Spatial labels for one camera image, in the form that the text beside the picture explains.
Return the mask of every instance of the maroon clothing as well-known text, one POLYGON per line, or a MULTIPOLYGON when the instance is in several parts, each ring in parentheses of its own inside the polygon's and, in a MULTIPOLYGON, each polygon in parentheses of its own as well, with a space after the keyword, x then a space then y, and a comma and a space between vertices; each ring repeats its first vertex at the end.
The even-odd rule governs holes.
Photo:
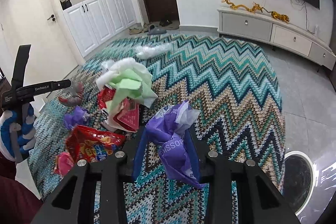
POLYGON ((16 181, 15 175, 15 163, 0 153, 0 222, 29 224, 42 201, 16 181))

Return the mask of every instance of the glove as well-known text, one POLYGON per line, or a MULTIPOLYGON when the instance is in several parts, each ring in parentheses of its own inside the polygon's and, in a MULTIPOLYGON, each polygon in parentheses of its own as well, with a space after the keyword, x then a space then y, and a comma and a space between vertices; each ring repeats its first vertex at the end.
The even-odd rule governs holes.
POLYGON ((11 110, 5 110, 0 117, 0 152, 10 161, 15 161, 11 143, 11 132, 19 130, 22 132, 22 135, 17 138, 21 154, 28 154, 29 150, 32 150, 36 143, 36 138, 34 137, 36 133, 34 128, 35 116, 32 105, 29 104, 27 117, 24 119, 22 126, 15 123, 16 118, 16 112, 11 110))

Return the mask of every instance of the carpet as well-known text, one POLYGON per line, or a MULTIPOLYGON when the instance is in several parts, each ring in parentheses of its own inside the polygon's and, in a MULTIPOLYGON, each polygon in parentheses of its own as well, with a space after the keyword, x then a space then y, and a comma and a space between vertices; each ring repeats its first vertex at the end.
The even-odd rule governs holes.
MULTIPOLYGON (((84 84, 83 107, 94 114, 90 126, 102 129, 95 85, 101 62, 134 56, 135 45, 165 42, 172 43, 170 52, 150 60, 138 60, 153 75, 153 90, 159 96, 151 109, 142 108, 141 124, 146 124, 165 105, 189 99, 194 109, 201 110, 195 123, 200 140, 230 160, 254 159, 282 190, 285 122, 279 84, 268 58, 256 44, 179 34, 115 40, 82 66, 72 79, 84 84)), ((68 131, 63 116, 72 110, 59 104, 55 97, 36 120, 37 142, 28 164, 43 200, 61 180, 53 174, 54 159, 65 150, 68 131)), ((197 190, 168 180, 157 151, 156 145, 147 145, 140 176, 135 184, 125 184, 128 223, 202 223, 208 187, 197 190)), ((99 223, 99 190, 97 185, 96 223, 99 223)), ((232 193, 232 222, 237 223, 234 182, 232 193)))

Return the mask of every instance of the purple wrapper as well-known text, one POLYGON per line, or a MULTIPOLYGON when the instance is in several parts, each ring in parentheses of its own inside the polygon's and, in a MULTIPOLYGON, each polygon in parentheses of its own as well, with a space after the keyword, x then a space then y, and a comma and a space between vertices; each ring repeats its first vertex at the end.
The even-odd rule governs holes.
POLYGON ((201 189, 193 176, 190 158, 184 146, 184 133, 197 119, 199 110, 194 110, 186 100, 182 104, 166 106, 146 124, 149 141, 161 145, 159 157, 169 179, 180 180, 201 189))
POLYGON ((90 114, 85 108, 76 106, 73 114, 65 114, 63 120, 65 127, 69 130, 72 130, 72 128, 77 124, 87 126, 90 120, 90 114))

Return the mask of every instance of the bolt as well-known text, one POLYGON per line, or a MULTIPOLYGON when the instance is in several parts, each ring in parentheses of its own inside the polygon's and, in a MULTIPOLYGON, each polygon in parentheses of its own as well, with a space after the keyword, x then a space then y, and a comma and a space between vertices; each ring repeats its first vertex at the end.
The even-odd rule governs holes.
POLYGON ((79 160, 79 161, 77 162, 77 165, 80 166, 80 167, 86 165, 86 160, 79 160))
POLYGON ((118 152, 115 152, 114 155, 117 158, 122 158, 123 156, 125 156, 125 152, 124 151, 118 151, 118 152))
POLYGON ((246 161, 246 164, 247 164, 248 166, 255 166, 255 161, 254 161, 254 160, 247 160, 247 161, 246 161))
POLYGON ((211 158, 216 158, 218 156, 218 153, 216 151, 209 151, 208 155, 211 158))

